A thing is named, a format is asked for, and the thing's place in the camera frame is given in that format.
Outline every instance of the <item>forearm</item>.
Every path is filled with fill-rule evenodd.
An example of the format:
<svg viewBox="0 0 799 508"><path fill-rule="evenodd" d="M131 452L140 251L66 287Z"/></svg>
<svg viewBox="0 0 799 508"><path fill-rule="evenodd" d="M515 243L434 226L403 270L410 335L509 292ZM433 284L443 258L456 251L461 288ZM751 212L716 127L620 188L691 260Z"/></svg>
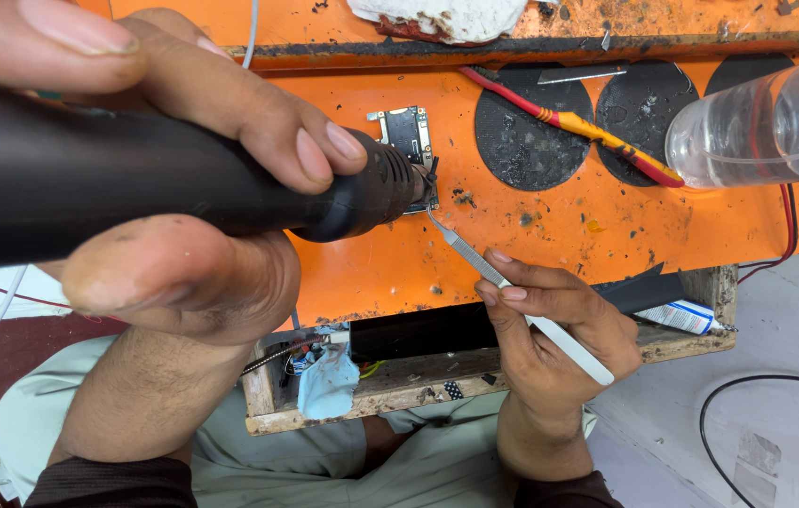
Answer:
<svg viewBox="0 0 799 508"><path fill-rule="evenodd" d="M49 464L70 456L127 462L173 454L233 388L253 345L128 329L77 390Z"/></svg>
<svg viewBox="0 0 799 508"><path fill-rule="evenodd" d="M539 418L510 392L498 415L499 460L515 479L558 482L586 476L593 460L581 420L580 408L553 419Z"/></svg>

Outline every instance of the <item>tube of glue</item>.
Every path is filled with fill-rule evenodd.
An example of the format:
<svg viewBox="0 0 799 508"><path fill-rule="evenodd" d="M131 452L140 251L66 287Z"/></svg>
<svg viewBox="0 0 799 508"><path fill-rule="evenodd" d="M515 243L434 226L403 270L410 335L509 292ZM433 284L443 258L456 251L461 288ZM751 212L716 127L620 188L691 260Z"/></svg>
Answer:
<svg viewBox="0 0 799 508"><path fill-rule="evenodd" d="M653 307L647 310L634 313L637 317L642 317L654 323L672 326L686 332L703 335L709 330L728 330L737 332L738 329L732 325L725 325L716 321L712 309L687 300L678 300L664 306Z"/></svg>

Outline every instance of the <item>red and yellow screwdriver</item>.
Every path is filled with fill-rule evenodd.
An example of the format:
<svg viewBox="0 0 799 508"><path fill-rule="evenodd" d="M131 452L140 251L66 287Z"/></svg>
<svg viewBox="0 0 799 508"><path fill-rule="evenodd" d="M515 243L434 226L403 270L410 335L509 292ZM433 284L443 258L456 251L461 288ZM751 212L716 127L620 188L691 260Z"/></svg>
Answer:
<svg viewBox="0 0 799 508"><path fill-rule="evenodd" d="M600 141L603 146L606 146L617 156L624 157L625 160L642 170L645 175L656 180L659 184L666 187L682 187L685 185L685 181L681 179L681 176L678 176L678 173L672 171L668 166L659 162L648 153L622 141L612 133L582 119L574 112L553 111L542 108L501 85L498 82L499 74L496 71L491 71L490 69L485 69L478 65L460 65L459 71L484 88L494 91L503 98L506 98L509 102L525 110L526 113L533 115L534 118L542 122L546 122L571 133L585 135L591 140Z"/></svg>

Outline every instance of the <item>dark sleeve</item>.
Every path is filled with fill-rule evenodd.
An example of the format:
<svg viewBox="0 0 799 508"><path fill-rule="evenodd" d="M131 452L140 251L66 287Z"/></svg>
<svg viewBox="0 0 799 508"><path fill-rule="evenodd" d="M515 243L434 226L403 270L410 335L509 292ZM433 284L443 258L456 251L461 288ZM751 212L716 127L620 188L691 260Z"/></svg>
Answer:
<svg viewBox="0 0 799 508"><path fill-rule="evenodd" d="M197 508L192 471L168 457L105 463L69 458L39 475L25 508Z"/></svg>
<svg viewBox="0 0 799 508"><path fill-rule="evenodd" d="M521 480L515 508L623 508L612 499L603 475L594 471L584 478L566 482Z"/></svg>

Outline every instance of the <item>fingernail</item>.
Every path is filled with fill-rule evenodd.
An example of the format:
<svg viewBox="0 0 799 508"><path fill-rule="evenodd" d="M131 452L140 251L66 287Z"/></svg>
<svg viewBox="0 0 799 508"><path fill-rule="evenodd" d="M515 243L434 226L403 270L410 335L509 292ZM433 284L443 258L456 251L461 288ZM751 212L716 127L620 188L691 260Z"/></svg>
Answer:
<svg viewBox="0 0 799 508"><path fill-rule="evenodd" d="M168 288L145 298L142 301L135 302L132 304L125 304L123 306L114 307L115 304L110 305L102 305L100 302L94 302L93 307L100 307L100 308L91 308L91 309L77 309L84 314L90 314L93 316L101 315L119 315L119 314L132 314L134 312L138 312L140 310L145 310L153 307L163 307L176 302L177 300L183 299L191 292L191 286L187 284L174 284L172 286L168 286Z"/></svg>
<svg viewBox="0 0 799 508"><path fill-rule="evenodd" d="M475 289L475 291L478 293L478 296L481 297L481 300L484 300L484 305L485 306L493 307L493 306L495 306L497 304L497 301L493 299L493 294L482 293L481 291L478 291L477 289Z"/></svg>
<svg viewBox="0 0 799 508"><path fill-rule="evenodd" d="M493 257L496 258L497 261L502 261L504 263L508 263L509 261L512 260L512 258L509 258L505 252L503 252L502 250L500 250L498 248L492 248L491 247L490 248L490 253L493 254Z"/></svg>
<svg viewBox="0 0 799 508"><path fill-rule="evenodd" d="M84 55L125 54L139 48L126 28L60 0L18 0L17 9L37 32Z"/></svg>
<svg viewBox="0 0 799 508"><path fill-rule="evenodd" d="M304 128L300 127L299 133L296 134L295 148L299 156L299 164L302 165L302 170L309 180L321 185L330 185L333 182L333 172L331 165L327 162L327 157Z"/></svg>
<svg viewBox="0 0 799 508"><path fill-rule="evenodd" d="M359 143L359 140L334 122L327 122L327 137L347 159L360 159L368 156L365 147Z"/></svg>
<svg viewBox="0 0 799 508"><path fill-rule="evenodd" d="M521 287L504 287L499 291L499 296L510 302L518 302L518 300L524 300L528 297L528 291Z"/></svg>
<svg viewBox="0 0 799 508"><path fill-rule="evenodd" d="M227 54L227 52L225 52L221 46L212 42L212 40L208 37L199 37L199 40L197 40L195 44L203 50L208 50L214 54L219 54L227 60L233 62L233 59L229 56L229 54Z"/></svg>

